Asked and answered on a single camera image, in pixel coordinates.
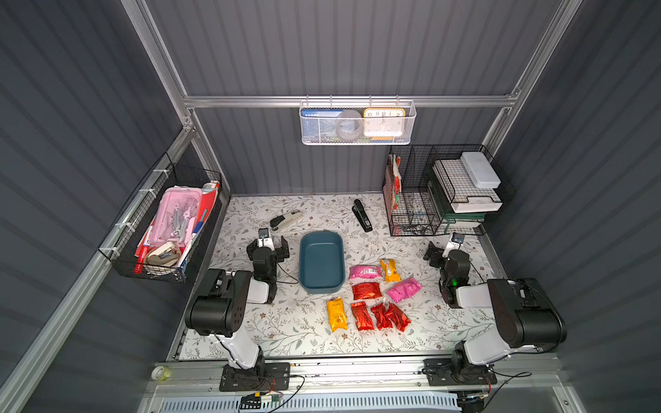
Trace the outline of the teal plastic storage box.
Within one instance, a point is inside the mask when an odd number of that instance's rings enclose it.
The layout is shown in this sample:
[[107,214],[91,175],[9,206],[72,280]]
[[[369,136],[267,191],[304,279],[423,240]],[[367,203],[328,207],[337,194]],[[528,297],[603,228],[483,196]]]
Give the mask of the teal plastic storage box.
[[301,239],[300,284],[308,294],[334,294],[345,282],[344,243],[336,232],[310,232]]

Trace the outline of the pink tea bag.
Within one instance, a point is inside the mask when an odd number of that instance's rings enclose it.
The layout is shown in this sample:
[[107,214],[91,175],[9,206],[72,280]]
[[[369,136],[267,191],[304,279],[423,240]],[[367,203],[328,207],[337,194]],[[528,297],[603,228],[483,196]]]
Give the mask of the pink tea bag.
[[422,286],[414,278],[408,278],[402,282],[397,283],[394,287],[387,291],[388,297],[395,303],[399,303],[405,299],[411,299],[420,290]]
[[374,280],[382,276],[382,268],[377,265],[356,265],[349,269],[349,278],[351,280]]

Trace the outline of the yellow tea bag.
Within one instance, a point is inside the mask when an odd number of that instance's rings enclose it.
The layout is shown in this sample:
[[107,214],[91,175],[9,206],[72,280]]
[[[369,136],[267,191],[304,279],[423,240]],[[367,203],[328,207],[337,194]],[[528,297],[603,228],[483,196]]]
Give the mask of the yellow tea bag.
[[342,329],[347,330],[348,319],[344,311],[344,301],[342,298],[332,299],[327,303],[329,325],[332,332]]
[[401,275],[397,270],[397,263],[394,259],[381,259],[380,268],[385,282],[397,283],[402,281]]

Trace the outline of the red tea bag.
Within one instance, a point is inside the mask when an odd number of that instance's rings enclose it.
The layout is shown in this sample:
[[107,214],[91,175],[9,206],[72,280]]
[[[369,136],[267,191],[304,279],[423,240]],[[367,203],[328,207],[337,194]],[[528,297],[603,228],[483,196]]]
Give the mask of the red tea bag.
[[380,303],[378,305],[372,306],[370,311],[375,317],[376,328],[378,330],[392,328],[392,321],[387,316],[387,306],[385,304]]
[[363,282],[352,286],[354,300],[380,299],[382,292],[378,282]]
[[375,326],[369,314],[368,306],[365,302],[355,302],[351,304],[351,311],[356,320],[356,328],[359,331],[374,330]]
[[406,316],[405,313],[396,304],[390,304],[388,306],[386,317],[400,332],[405,332],[406,328],[411,323],[411,320],[408,318],[408,316]]

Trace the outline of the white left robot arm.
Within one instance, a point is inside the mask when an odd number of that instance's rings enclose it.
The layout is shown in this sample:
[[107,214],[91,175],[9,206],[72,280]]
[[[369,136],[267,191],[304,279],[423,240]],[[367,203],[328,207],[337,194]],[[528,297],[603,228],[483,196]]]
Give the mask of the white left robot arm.
[[201,337],[215,338],[230,368],[258,376],[264,370],[263,351],[243,327],[244,315],[249,304],[274,301],[279,264],[290,254],[286,239],[275,242],[265,232],[248,245],[247,253],[251,271],[207,270],[187,305],[184,323]]

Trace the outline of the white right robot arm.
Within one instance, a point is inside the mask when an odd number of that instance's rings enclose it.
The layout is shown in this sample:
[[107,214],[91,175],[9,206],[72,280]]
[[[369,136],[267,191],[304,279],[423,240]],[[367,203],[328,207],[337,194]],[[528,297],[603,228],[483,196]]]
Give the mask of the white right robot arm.
[[537,280],[490,279],[471,285],[473,265],[460,247],[429,243],[423,259],[440,270],[439,290],[450,308],[490,309],[495,325],[455,346],[449,364],[454,377],[483,372],[513,354],[551,352],[566,340],[566,324]]

